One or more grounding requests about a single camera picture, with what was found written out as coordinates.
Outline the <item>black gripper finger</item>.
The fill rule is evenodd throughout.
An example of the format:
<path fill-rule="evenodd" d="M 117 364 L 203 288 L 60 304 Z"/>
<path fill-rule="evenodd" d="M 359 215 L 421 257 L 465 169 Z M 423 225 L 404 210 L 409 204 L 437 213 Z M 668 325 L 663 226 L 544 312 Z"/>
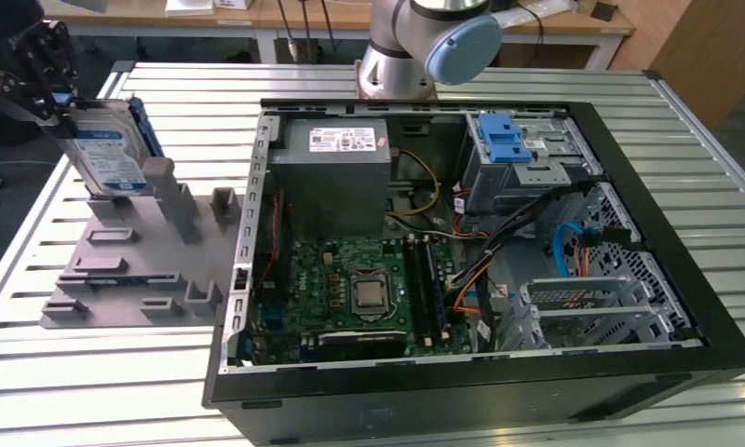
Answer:
<path fill-rule="evenodd" d="M 65 23 L 43 20 L 9 40 L 9 102 L 13 118 L 41 126 L 75 126 L 71 102 L 80 71 Z"/>

